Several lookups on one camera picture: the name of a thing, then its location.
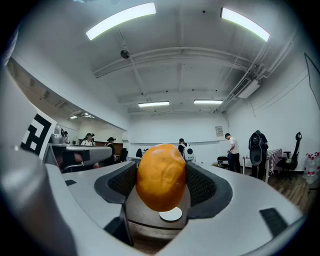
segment white wall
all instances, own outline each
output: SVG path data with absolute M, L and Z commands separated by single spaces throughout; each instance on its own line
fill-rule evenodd
M 45 101 L 44 99 L 39 99 L 39 96 L 36 95 L 33 91 L 28 89 L 25 85 L 20 84 L 20 82 L 16 81 L 19 85 L 20 89 L 23 91 L 25 96 L 29 99 L 29 101 L 35 105 L 38 109 L 40 109 L 43 113 L 48 115 L 50 118 L 57 122 L 57 125 L 61 126 L 64 131 L 68 132 L 68 136 L 70 138 L 70 143 L 72 141 L 78 141 L 78 132 L 80 130 L 81 122 L 78 120 L 70 119 L 69 114 L 64 114 L 64 112 Z
M 94 133 L 94 140 L 106 142 L 109 137 L 116 138 L 115 143 L 123 143 L 122 136 L 124 131 L 110 124 L 97 121 L 83 121 L 78 132 L 78 138 L 83 139 L 87 133 Z
M 24 19 L 12 57 L 67 101 L 110 124 L 128 129 L 130 117 L 126 110 L 118 104 L 108 85 L 95 78 L 88 60 L 65 40 L 63 33 L 70 31 L 55 16 L 62 12 L 56 9 L 58 6 L 55 1 L 50 2 Z M 87 40 L 85 33 L 81 40 L 84 39 Z
M 264 133 L 269 149 L 281 148 L 291 151 L 291 155 L 296 146 L 295 135 L 301 132 L 296 171 L 303 169 L 306 153 L 320 151 L 320 110 L 310 89 L 304 52 L 320 68 L 312 44 L 302 35 L 275 72 L 262 81 L 261 88 L 227 111 L 230 133 L 238 140 L 240 157 L 249 154 L 248 141 L 256 130 Z
M 190 143 L 198 162 L 213 164 L 217 157 L 226 156 L 229 143 L 216 136 L 216 126 L 228 132 L 228 123 L 220 114 L 165 114 L 136 117 L 131 120 L 128 131 L 130 157 L 136 156 L 138 149 L 149 149 L 161 143 L 179 144 L 179 139 Z

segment orange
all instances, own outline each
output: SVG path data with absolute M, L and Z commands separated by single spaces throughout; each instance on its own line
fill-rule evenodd
M 172 144 L 150 148 L 142 157 L 136 177 L 136 192 L 152 210 L 175 208 L 186 188 L 186 162 Z

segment desk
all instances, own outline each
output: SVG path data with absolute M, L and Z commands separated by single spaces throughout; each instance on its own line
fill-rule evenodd
M 265 161 L 265 169 L 268 170 L 265 172 L 265 182 L 268 183 L 268 178 L 270 175 L 274 174 L 274 169 L 276 164 L 280 161 L 279 157 L 282 156 L 282 149 L 271 149 L 267 151 L 266 161 Z M 245 174 L 246 169 L 246 159 L 250 159 L 249 157 L 242 157 L 243 164 L 242 164 L 242 174 Z
M 140 164 L 141 159 L 142 159 L 142 157 L 128 156 L 128 161 L 135 161 L 137 168 L 138 168 L 138 166 Z

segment wooden floor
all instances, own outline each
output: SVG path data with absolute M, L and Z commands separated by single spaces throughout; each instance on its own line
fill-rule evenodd
M 246 169 L 245 174 L 250 175 L 251 170 Z M 315 188 L 319 185 L 307 184 L 301 174 L 290 177 L 292 178 L 291 182 L 285 177 L 277 177 L 274 174 L 269 178 L 269 185 L 295 204 L 303 214 L 307 214 L 318 193 L 317 190 L 309 191 L 309 188 Z M 134 247 L 149 255 L 156 254 L 179 233 L 179 231 L 151 228 L 132 222 L 129 222 L 129 229 Z

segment person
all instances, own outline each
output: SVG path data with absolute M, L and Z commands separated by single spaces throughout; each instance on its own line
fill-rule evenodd
M 92 134 L 87 133 L 84 140 L 81 142 L 81 146 L 92 146 Z
M 262 180 L 265 173 L 266 173 L 268 141 L 267 141 L 266 136 L 263 133 L 261 133 L 261 131 L 256 130 L 255 132 L 260 136 L 260 141 L 261 141 L 260 145 L 261 145 L 261 151 L 262 151 L 262 159 L 261 159 L 261 163 L 259 164 L 258 179 Z M 251 176 L 256 178 L 257 177 L 257 170 L 258 170 L 258 165 L 252 165 Z
M 231 153 L 232 166 L 235 166 L 237 173 L 240 173 L 240 155 L 239 155 L 239 146 L 238 141 L 235 137 L 231 136 L 230 133 L 226 133 L 224 136 L 228 141 L 230 141 L 230 149 L 227 153 Z
M 70 144 L 70 139 L 69 139 L 67 131 L 64 132 L 64 137 L 63 138 L 64 138 L 64 143 Z
M 179 139 L 178 150 L 180 151 L 181 155 L 183 155 L 184 149 L 185 149 L 186 146 L 188 146 L 188 145 L 187 145 L 187 143 L 185 143 L 185 140 L 183 138 Z
M 110 147 L 112 149 L 112 154 L 109 158 L 104 160 L 104 166 L 111 166 L 115 164 L 116 161 L 116 149 L 114 146 L 115 138 L 110 137 L 107 139 L 108 143 L 104 144 L 105 147 Z

